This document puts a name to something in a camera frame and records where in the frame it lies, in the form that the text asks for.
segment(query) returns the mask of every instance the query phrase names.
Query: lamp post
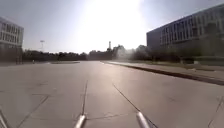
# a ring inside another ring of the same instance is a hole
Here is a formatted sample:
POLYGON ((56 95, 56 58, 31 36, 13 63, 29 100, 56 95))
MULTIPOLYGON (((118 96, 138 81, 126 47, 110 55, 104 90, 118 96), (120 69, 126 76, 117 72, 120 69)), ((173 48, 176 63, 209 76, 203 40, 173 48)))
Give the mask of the lamp post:
POLYGON ((41 51, 44 52, 44 40, 40 40, 40 43, 41 43, 41 51))

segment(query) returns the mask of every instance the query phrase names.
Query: distant building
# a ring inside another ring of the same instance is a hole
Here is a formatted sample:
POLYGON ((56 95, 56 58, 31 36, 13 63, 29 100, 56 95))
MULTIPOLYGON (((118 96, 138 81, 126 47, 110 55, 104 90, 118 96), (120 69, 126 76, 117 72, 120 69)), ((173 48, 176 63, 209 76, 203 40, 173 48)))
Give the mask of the distant building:
POLYGON ((24 29, 0 17, 0 61, 20 61, 24 29))
POLYGON ((223 40, 224 4, 186 16, 147 33, 147 47, 160 55, 221 55, 224 52, 223 40))

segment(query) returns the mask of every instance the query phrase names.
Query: sunlight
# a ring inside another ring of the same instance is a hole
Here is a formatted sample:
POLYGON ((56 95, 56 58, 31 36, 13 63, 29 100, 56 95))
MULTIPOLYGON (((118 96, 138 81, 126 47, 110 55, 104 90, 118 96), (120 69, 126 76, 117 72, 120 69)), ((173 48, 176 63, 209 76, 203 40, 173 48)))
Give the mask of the sunlight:
POLYGON ((136 48, 145 42, 141 0, 91 0, 86 3, 78 28, 77 41, 85 51, 106 50, 121 44, 136 48))

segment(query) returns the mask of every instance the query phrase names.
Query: sky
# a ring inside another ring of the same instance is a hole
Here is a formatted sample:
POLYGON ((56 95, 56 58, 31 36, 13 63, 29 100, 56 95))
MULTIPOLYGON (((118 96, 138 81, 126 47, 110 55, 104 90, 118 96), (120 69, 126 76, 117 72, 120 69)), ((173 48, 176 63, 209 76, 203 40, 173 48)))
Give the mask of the sky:
POLYGON ((0 17, 24 27, 23 49, 105 51, 146 45, 146 32, 224 0, 0 0, 0 17), (43 49, 40 40, 44 40, 43 49))

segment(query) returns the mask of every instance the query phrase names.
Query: concrete pavement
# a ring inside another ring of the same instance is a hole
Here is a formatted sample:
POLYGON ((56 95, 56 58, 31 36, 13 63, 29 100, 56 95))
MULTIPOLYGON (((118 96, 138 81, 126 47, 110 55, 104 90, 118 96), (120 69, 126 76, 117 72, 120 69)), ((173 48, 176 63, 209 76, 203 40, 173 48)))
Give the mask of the concrete pavement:
POLYGON ((223 71, 202 71, 196 69, 186 69, 181 67, 150 65, 144 63, 128 63, 128 62, 113 62, 105 61, 103 63, 114 64, 143 71, 149 71, 169 76, 175 76, 185 79, 208 82, 212 84, 224 85, 223 71))
POLYGON ((224 125, 224 87, 199 81, 97 61, 0 67, 0 81, 13 128, 73 128, 83 104, 85 128, 138 128, 137 109, 159 128, 224 125))

